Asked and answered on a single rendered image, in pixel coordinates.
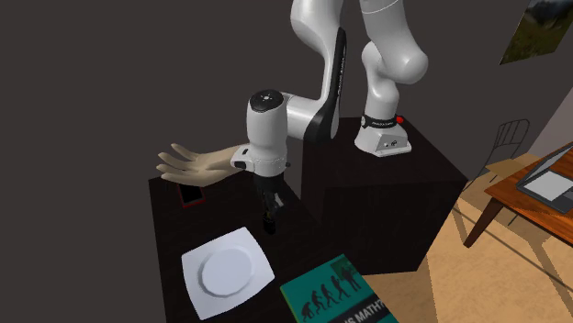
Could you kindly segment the dark table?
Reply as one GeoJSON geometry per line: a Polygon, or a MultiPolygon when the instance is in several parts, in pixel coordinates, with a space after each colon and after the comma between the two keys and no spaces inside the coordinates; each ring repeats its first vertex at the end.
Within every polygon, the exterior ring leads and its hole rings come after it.
{"type": "Polygon", "coordinates": [[[153,178],[149,190],[166,323],[296,323],[281,285],[343,252],[290,187],[281,194],[286,205],[276,218],[276,232],[267,234],[264,206],[248,173],[203,188],[204,201],[189,207],[182,206],[176,184],[153,178]],[[275,278],[245,303],[201,320],[185,288],[181,257],[242,227],[261,246],[275,278]]]}

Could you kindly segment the beige hand figure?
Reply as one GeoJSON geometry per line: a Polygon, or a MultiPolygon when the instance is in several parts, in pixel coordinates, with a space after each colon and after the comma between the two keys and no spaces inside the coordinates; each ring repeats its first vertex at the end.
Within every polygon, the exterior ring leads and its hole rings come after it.
{"type": "Polygon", "coordinates": [[[192,152],[176,143],[171,147],[185,159],[177,159],[166,152],[158,154],[163,163],[157,165],[156,169],[163,173],[161,177],[166,181],[205,187],[241,171],[230,162],[241,145],[207,153],[192,152]]]}

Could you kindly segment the red-edged black phone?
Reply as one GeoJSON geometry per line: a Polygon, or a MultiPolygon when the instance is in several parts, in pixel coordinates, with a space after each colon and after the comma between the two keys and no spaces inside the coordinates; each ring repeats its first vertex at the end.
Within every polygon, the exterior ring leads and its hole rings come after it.
{"type": "Polygon", "coordinates": [[[204,203],[206,200],[203,189],[201,187],[178,184],[177,188],[183,208],[204,203]]]}

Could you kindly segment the white square plate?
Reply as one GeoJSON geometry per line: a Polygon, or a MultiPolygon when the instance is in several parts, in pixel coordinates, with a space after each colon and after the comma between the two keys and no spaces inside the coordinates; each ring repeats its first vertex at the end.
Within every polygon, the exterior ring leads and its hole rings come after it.
{"type": "Polygon", "coordinates": [[[246,228],[238,228],[181,256],[185,289],[201,320],[228,312],[275,279],[266,255],[246,228]]]}

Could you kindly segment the dark robot stand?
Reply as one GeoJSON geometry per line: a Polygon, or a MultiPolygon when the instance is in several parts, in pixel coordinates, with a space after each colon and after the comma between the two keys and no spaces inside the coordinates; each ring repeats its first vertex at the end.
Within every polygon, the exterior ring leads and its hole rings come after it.
{"type": "Polygon", "coordinates": [[[415,272],[467,178],[409,121],[411,151],[376,157],[357,149],[357,117],[334,139],[306,142],[301,200],[359,273],[415,272]]]}

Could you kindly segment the teal book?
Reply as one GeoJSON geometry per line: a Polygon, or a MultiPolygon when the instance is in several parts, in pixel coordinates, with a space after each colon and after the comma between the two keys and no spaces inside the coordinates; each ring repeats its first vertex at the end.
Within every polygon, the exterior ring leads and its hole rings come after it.
{"type": "Polygon", "coordinates": [[[297,323],[399,323],[343,254],[280,290],[297,323]]]}

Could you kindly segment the brown wooden table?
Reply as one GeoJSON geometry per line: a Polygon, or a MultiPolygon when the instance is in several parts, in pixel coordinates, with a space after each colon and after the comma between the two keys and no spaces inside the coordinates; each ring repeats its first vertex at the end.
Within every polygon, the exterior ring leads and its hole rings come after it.
{"type": "MultiPolygon", "coordinates": [[[[491,199],[468,234],[464,242],[466,247],[471,247],[495,216],[503,208],[507,208],[573,248],[573,209],[566,214],[561,214],[516,189],[516,184],[541,160],[485,190],[485,193],[490,195],[491,199]]],[[[573,175],[573,148],[551,166],[550,170],[565,175],[573,175]]]]}

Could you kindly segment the grey laptop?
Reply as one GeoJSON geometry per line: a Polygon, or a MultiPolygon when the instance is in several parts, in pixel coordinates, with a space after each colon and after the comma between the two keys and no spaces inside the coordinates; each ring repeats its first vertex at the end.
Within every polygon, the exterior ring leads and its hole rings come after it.
{"type": "Polygon", "coordinates": [[[561,214],[573,209],[573,175],[550,170],[572,148],[573,142],[544,157],[516,184],[516,189],[561,214]]]}

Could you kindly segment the landscape wall picture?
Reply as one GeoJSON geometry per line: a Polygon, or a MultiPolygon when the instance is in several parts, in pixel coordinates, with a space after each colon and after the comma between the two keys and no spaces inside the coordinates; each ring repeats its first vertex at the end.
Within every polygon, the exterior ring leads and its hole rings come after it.
{"type": "Polygon", "coordinates": [[[573,0],[530,0],[500,65],[556,51],[573,23],[573,0]]]}

